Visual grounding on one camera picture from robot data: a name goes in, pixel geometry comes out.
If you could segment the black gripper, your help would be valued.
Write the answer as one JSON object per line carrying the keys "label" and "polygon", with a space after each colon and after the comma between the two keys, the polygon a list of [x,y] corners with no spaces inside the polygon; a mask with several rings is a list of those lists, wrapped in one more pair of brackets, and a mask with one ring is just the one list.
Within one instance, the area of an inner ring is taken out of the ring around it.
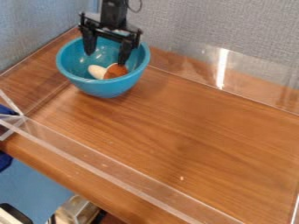
{"label": "black gripper", "polygon": [[121,43],[117,56],[120,66],[126,63],[132,48],[137,48],[142,34],[142,31],[126,22],[128,9],[128,0],[101,0],[98,13],[78,14],[85,54],[90,55],[96,51],[97,37]]}

